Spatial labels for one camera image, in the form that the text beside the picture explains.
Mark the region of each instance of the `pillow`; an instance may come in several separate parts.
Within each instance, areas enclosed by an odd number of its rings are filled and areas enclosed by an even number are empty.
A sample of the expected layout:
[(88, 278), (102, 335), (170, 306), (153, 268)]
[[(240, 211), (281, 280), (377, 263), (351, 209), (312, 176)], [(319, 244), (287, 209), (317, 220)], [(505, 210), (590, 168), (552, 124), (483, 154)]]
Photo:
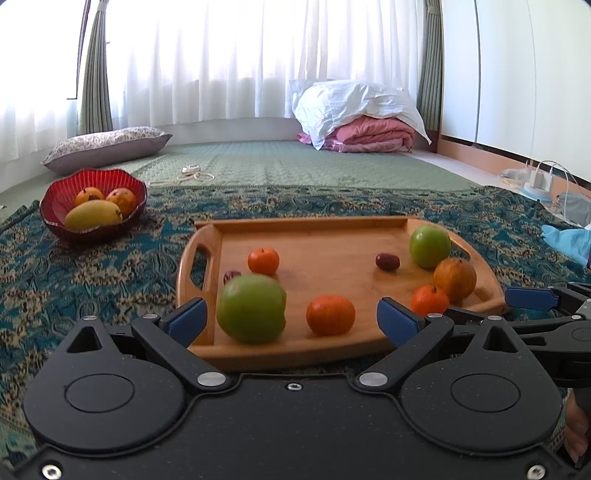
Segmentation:
[(172, 137), (158, 128), (130, 127), (79, 135), (58, 143), (41, 165), (60, 175), (154, 155)]
[(362, 115), (398, 118), (431, 144), (417, 107), (402, 88), (355, 80), (316, 82), (302, 93), (294, 115), (316, 150), (322, 148), (325, 139), (338, 127)]
[(290, 96), (291, 96), (291, 111), (295, 112), (298, 102), (304, 92), (314, 85), (318, 80), (290, 80)]

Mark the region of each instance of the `red fruit bowl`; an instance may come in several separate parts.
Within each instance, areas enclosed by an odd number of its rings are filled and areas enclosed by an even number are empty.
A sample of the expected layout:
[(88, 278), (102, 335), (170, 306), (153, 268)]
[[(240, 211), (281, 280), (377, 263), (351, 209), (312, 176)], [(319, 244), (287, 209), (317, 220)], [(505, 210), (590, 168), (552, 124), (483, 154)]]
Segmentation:
[[(103, 192), (105, 198), (117, 188), (129, 189), (134, 193), (138, 205), (122, 223), (73, 232), (66, 229), (64, 219), (68, 212), (74, 208), (76, 195), (87, 187), (98, 188)], [(39, 205), (39, 210), (47, 228), (58, 238), (74, 244), (96, 244), (114, 239), (129, 230), (144, 211), (147, 200), (148, 189), (145, 183), (132, 177), (126, 171), (87, 169), (52, 183)]]

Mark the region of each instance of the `hand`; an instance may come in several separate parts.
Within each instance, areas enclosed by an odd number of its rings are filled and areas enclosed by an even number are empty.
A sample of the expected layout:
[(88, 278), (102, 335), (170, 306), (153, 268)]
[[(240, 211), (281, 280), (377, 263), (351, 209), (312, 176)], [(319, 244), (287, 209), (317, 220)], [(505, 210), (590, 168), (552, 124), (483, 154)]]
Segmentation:
[(591, 416), (586, 414), (577, 405), (572, 391), (566, 400), (564, 415), (566, 417), (566, 428), (564, 430), (566, 441), (564, 442), (564, 447), (573, 459), (573, 462), (576, 462), (589, 448), (587, 433), (589, 432)]

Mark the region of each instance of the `white curtain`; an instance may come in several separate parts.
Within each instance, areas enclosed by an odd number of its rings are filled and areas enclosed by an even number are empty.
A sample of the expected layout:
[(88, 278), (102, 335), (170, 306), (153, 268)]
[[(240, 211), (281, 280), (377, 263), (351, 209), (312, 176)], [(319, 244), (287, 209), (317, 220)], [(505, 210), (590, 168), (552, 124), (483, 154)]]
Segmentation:
[(112, 0), (113, 126), (288, 118), (291, 79), (367, 80), (416, 100), (423, 23), (424, 0)]
[(81, 0), (0, 5), (0, 164), (52, 147), (76, 129)]

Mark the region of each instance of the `folded blanket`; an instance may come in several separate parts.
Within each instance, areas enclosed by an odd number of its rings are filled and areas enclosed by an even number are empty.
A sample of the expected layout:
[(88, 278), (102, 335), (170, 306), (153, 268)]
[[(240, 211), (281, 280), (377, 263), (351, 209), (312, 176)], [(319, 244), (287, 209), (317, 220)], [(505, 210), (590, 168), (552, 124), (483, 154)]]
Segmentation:
[[(395, 152), (413, 146), (415, 130), (403, 121), (391, 118), (360, 116), (347, 125), (338, 127), (324, 141), (325, 150), (337, 152)], [(298, 134), (298, 140), (311, 145), (310, 136)]]

